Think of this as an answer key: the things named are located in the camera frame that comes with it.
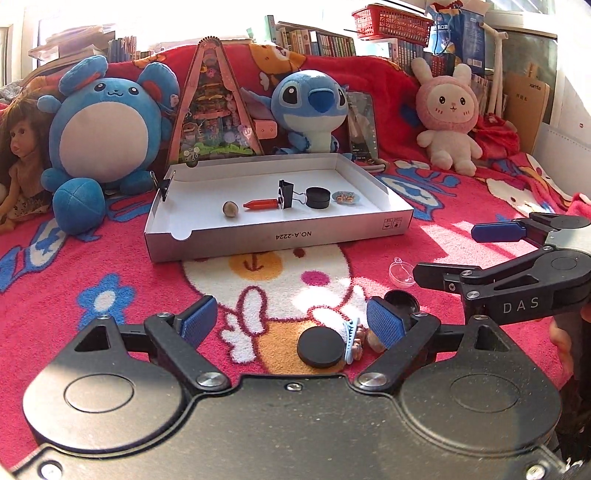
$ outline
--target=red basket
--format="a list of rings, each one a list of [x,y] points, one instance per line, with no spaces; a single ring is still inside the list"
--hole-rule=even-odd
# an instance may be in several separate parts
[[[364,40],[399,38],[426,47],[433,20],[383,5],[368,5],[353,13],[355,31]]]

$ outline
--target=doll hair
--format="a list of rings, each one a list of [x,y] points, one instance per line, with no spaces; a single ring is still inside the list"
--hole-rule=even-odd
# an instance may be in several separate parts
[[[2,113],[0,120],[0,183],[6,188],[10,186],[8,170],[18,160],[10,149],[10,130],[22,120],[28,120],[37,137],[37,144],[41,149],[41,158],[45,168],[51,167],[49,162],[49,127],[53,120],[52,113],[41,112],[37,108],[37,100],[45,92],[27,92],[17,97]]]

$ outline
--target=clear plastic cup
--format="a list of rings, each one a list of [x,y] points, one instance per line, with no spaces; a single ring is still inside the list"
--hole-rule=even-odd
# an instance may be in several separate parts
[[[388,274],[392,283],[398,287],[409,288],[415,284],[413,266],[398,257],[394,258],[394,262],[388,269]]]

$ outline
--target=black cylindrical lid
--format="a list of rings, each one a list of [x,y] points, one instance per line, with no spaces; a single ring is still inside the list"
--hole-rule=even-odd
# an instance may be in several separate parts
[[[314,368],[335,366],[345,354],[345,341],[332,328],[312,327],[305,330],[297,342],[297,354],[306,365]]]
[[[322,187],[306,189],[306,205],[310,208],[322,210],[330,204],[330,192]]]
[[[404,290],[390,290],[384,300],[394,307],[398,315],[411,316],[421,310],[418,300]]]

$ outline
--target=stitch plush toy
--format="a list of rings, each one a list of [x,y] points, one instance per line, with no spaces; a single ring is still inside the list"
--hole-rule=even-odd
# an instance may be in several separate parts
[[[169,117],[178,104],[178,81],[166,65],[149,64],[137,82],[104,78],[107,68],[103,56],[84,59],[59,83],[63,103],[51,95],[37,102],[39,110],[56,113],[49,132],[52,168],[41,184],[54,192],[56,222],[71,235],[103,221],[103,189],[136,195],[154,187],[146,168],[170,138]]]
[[[328,75],[303,70],[285,77],[271,98],[242,89],[255,119],[274,119],[289,133],[292,148],[278,153],[330,153],[339,149],[332,132],[347,117],[345,89]]]
[[[470,88],[472,71],[468,65],[456,66],[453,77],[433,78],[422,58],[411,67],[421,87],[417,93],[417,113],[428,130],[417,137],[419,146],[427,149],[431,163],[443,170],[452,165],[461,175],[473,177],[476,166],[472,159],[482,156],[482,149],[468,136],[478,121],[478,100]]]

